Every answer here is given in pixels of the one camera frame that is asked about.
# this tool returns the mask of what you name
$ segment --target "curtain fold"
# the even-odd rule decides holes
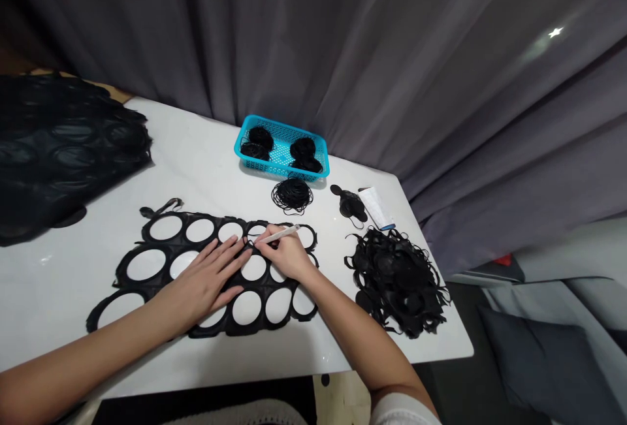
[[[627,0],[28,2],[84,78],[393,172],[445,274],[627,209]]]

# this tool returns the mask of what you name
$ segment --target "coiled black cord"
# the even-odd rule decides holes
[[[272,189],[272,201],[287,216],[301,216],[305,208],[314,201],[314,194],[307,183],[299,178],[288,177]]]
[[[322,164],[315,155],[315,142],[311,138],[299,138],[289,147],[289,153],[294,158],[290,167],[307,170],[319,174],[322,172]]]
[[[248,157],[254,157],[255,159],[261,159],[262,161],[270,160],[270,154],[268,150],[257,143],[244,143],[242,144],[240,151],[242,152],[242,154],[247,155]]]
[[[251,128],[248,132],[248,140],[264,147],[268,152],[274,149],[274,139],[272,139],[270,131],[264,127]]]

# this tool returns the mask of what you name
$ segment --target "white pen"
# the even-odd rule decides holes
[[[282,238],[284,236],[288,236],[288,235],[292,234],[293,232],[296,232],[298,229],[300,229],[300,225],[293,225],[292,227],[289,227],[287,229],[283,229],[282,231],[279,231],[279,232],[275,232],[273,235],[268,236],[265,239],[262,239],[262,240],[257,241],[257,242],[263,242],[264,244],[267,244],[268,242],[272,242],[272,241],[280,239],[280,238]]]

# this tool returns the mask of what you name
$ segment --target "pile of black scraps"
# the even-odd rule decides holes
[[[449,301],[428,253],[395,229],[387,236],[372,227],[363,237],[353,235],[355,255],[344,257],[344,263],[355,271],[360,288],[355,302],[389,332],[396,332],[389,326],[392,317],[401,331],[397,334],[414,339],[423,331],[436,333],[446,322],[442,306]]]

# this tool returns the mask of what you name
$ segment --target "white sleeve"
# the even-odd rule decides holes
[[[372,411],[370,425],[441,425],[433,412],[407,394],[392,392]]]

